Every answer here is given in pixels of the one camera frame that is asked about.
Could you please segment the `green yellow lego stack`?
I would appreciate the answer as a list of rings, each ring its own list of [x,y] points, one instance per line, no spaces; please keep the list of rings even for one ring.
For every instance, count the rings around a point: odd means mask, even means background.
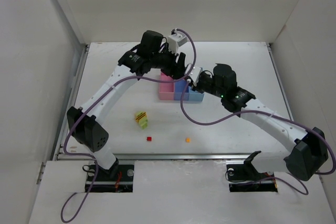
[[[145,129],[148,126],[148,117],[146,112],[138,111],[134,115],[134,119],[141,129]]]

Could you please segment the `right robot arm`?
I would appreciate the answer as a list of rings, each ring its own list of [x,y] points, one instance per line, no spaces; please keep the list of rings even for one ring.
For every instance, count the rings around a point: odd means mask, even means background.
[[[285,149],[284,153],[255,151],[238,167],[243,168],[247,180],[267,172],[288,172],[308,181],[328,160],[324,133],[318,128],[303,129],[280,120],[277,112],[267,108],[254,94],[237,84],[236,72],[231,66],[217,64],[211,74],[193,67],[189,74],[191,87],[200,93],[209,93],[221,99],[222,106],[268,133]]]

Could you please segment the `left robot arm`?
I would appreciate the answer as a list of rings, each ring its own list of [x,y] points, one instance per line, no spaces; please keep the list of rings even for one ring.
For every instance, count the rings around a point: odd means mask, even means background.
[[[125,52],[113,73],[102,87],[81,107],[67,111],[71,136],[85,147],[98,163],[98,170],[108,178],[117,173],[119,161],[107,144],[109,134],[102,124],[117,101],[140,77],[151,69],[160,69],[177,80],[185,74],[185,54],[178,48],[187,42],[187,36],[174,30],[171,35],[147,30],[140,43]]]

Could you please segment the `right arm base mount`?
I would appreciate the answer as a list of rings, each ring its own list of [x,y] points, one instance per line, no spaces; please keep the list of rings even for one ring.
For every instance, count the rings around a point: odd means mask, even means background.
[[[225,179],[229,182],[231,193],[277,193],[274,173],[258,172],[252,164],[261,151],[255,151],[244,160],[228,161],[226,163]]]

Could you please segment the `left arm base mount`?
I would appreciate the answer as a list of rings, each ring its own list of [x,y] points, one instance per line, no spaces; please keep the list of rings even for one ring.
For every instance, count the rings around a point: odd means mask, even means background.
[[[93,182],[92,193],[131,193],[133,192],[134,164],[119,164],[113,177],[100,168]]]

